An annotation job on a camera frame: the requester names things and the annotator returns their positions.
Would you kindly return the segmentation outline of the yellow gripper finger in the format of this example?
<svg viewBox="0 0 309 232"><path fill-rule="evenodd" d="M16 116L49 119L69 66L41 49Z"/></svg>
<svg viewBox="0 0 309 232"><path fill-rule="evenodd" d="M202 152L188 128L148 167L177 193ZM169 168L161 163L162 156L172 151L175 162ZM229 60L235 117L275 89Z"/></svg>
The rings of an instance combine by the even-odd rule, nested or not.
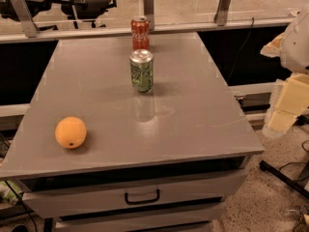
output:
<svg viewBox="0 0 309 232"><path fill-rule="evenodd" d="M272 131L285 133L308 107L309 76L292 74L282 84L267 125Z"/></svg>
<svg viewBox="0 0 309 232"><path fill-rule="evenodd" d="M260 53L266 57L274 58L281 55L281 43L284 39L284 34L276 36L271 42L263 46Z"/></svg>

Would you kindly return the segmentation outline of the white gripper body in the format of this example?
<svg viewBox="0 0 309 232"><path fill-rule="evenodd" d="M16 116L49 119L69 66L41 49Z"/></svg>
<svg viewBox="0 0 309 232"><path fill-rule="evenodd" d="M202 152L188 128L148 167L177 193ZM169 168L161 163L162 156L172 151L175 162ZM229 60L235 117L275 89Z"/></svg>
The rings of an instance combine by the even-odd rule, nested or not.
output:
<svg viewBox="0 0 309 232"><path fill-rule="evenodd" d="M309 5L305 5L284 32L281 65L293 73L309 73Z"/></svg>

